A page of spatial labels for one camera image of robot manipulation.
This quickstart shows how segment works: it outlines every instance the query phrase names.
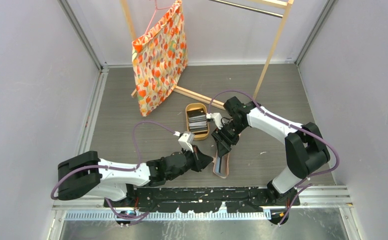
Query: gray wooden floor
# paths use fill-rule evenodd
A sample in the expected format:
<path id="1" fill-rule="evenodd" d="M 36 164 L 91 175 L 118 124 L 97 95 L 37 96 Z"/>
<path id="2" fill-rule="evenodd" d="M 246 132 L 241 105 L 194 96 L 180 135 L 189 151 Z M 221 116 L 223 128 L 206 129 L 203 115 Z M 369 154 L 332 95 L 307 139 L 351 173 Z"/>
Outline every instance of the gray wooden floor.
<path id="1" fill-rule="evenodd" d="M 188 66 L 178 85 L 208 97 L 229 89 L 252 94 L 262 68 L 262 65 Z M 91 144 L 91 149 L 98 151 L 100 158 L 119 163 L 137 163 L 131 138 L 133 126 L 142 120 L 152 120 L 183 132 L 186 130 L 185 107 L 198 102 L 173 92 L 149 116 L 142 117 L 137 100 L 130 96 L 134 86 L 132 68 L 110 69 Z M 235 95 L 244 103 L 248 101 L 237 93 L 224 93 L 217 100 L 224 102 Z M 273 113 L 291 121 L 304 124 L 313 122 L 294 64 L 270 65 L 257 101 Z M 224 111 L 213 107 L 212 112 Z M 136 138 L 143 161 L 159 159 L 180 151 L 177 137 L 156 125 L 140 125 L 136 130 Z M 211 136 L 206 140 L 196 141 L 195 144 L 203 153 L 215 155 L 215 143 Z M 267 134 L 248 128 L 242 132 L 240 141 L 231 151 L 228 178 L 222 179 L 214 175 L 212 166 L 210 164 L 200 173 L 189 171 L 168 181 L 165 186 L 265 186 L 286 166 L 285 147 Z M 320 185 L 334 184 L 331 174 L 314 177 L 311 182 Z"/>

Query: orange floral fabric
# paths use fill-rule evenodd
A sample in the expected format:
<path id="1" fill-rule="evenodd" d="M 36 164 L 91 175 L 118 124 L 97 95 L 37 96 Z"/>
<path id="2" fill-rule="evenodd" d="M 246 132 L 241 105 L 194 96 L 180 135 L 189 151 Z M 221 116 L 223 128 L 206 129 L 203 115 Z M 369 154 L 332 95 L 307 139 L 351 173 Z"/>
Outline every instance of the orange floral fabric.
<path id="1" fill-rule="evenodd" d="M 132 42 L 139 109 L 147 116 L 176 87 L 188 62 L 182 0 L 177 0 L 149 32 Z"/>

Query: pink object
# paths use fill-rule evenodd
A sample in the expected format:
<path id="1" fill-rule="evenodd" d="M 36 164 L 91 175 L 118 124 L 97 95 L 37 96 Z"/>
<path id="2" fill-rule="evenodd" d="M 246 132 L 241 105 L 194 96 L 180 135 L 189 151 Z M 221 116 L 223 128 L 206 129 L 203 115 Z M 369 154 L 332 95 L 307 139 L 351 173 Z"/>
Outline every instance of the pink object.
<path id="1" fill-rule="evenodd" d="M 158 10 L 169 9 L 169 8 L 172 7 L 172 6 L 168 6 L 168 7 L 158 8 L 157 7 L 157 0 L 154 0 L 154 4 L 155 4 L 155 9 L 154 9 L 153 16 L 151 17 L 150 23 L 148 24 L 147 30 L 145 30 L 144 34 L 147 34 L 148 30 L 150 29 L 151 23 L 153 22 L 153 18 L 154 18 L 155 14 L 157 13 Z"/>

